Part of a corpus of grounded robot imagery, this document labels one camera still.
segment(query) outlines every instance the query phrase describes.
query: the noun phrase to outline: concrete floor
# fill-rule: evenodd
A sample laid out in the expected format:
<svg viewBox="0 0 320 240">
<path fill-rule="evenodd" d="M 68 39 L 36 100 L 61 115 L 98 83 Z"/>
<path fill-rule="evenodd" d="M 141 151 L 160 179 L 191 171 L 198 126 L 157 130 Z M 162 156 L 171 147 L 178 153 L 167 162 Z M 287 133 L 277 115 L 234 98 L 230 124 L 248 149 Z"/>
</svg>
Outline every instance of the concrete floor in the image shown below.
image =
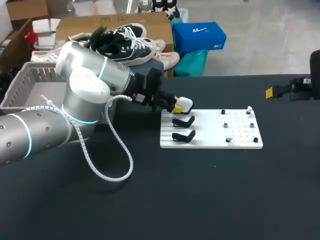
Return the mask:
<svg viewBox="0 0 320 240">
<path fill-rule="evenodd" d="M 114 0 L 117 13 L 127 12 L 128 1 Z M 209 52 L 204 75 L 307 74 L 320 49 L 320 3 L 311 1 L 178 0 L 178 7 L 189 10 L 190 23 L 217 22 L 227 34 L 224 49 Z M 49 2 L 66 15 L 63 3 Z"/>
</svg>

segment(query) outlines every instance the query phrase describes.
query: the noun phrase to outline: yellow tag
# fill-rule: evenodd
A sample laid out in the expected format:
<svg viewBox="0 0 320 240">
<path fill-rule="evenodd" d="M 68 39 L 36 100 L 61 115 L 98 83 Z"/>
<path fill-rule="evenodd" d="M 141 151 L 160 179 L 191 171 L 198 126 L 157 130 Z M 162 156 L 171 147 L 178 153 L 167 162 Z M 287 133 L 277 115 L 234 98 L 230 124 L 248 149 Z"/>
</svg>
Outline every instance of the yellow tag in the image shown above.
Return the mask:
<svg viewBox="0 0 320 240">
<path fill-rule="evenodd" d="M 265 91 L 265 98 L 266 99 L 272 98 L 273 96 L 274 96 L 274 91 L 273 91 L 272 87 Z"/>
<path fill-rule="evenodd" d="M 183 110 L 184 110 L 184 108 L 182 106 L 179 106 L 176 104 L 171 113 L 172 114 L 180 114 L 180 113 L 182 113 Z"/>
</svg>

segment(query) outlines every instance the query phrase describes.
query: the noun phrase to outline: teal bag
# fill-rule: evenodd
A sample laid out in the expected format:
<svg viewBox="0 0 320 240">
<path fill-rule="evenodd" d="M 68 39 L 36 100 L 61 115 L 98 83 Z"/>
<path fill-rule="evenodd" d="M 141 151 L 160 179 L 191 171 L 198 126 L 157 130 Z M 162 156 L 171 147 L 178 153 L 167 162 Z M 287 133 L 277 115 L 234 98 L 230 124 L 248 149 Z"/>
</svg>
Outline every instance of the teal bag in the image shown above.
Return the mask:
<svg viewBox="0 0 320 240">
<path fill-rule="evenodd" d="M 200 77 L 204 74 L 208 51 L 200 50 L 184 55 L 174 67 L 175 77 Z"/>
</svg>

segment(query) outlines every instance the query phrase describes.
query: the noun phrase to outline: black tabletop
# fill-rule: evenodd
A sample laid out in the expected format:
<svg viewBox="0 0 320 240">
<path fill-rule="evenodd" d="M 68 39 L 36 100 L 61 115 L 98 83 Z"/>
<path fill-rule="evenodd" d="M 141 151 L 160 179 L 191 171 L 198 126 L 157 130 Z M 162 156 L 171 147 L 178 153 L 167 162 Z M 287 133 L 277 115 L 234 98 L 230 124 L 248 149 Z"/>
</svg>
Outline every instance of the black tabletop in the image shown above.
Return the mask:
<svg viewBox="0 0 320 240">
<path fill-rule="evenodd" d="M 2 167 L 0 239 L 319 240 L 320 101 L 265 99 L 267 88 L 293 77 L 163 83 L 195 109 L 252 106 L 261 150 L 161 149 L 160 112 L 119 102 L 114 126 L 133 156 L 129 180 L 100 180 L 78 144 Z M 97 130 L 87 147 L 104 174 L 127 172 L 108 130 Z"/>
</svg>

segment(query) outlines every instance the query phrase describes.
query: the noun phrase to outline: logo on shoebox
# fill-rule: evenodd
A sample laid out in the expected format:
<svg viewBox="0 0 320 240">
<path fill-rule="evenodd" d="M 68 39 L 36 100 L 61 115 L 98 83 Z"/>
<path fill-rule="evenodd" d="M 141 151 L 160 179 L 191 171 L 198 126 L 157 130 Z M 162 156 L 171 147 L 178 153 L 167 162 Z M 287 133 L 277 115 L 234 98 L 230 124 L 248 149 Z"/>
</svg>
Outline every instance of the logo on shoebox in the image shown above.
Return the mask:
<svg viewBox="0 0 320 240">
<path fill-rule="evenodd" d="M 206 27 L 205 27 L 205 28 L 202 28 L 202 29 L 196 28 L 196 29 L 193 29 L 193 32 L 194 32 L 194 33 L 197 33 L 197 32 L 201 32 L 201 31 L 206 30 L 206 29 L 207 29 Z"/>
</svg>

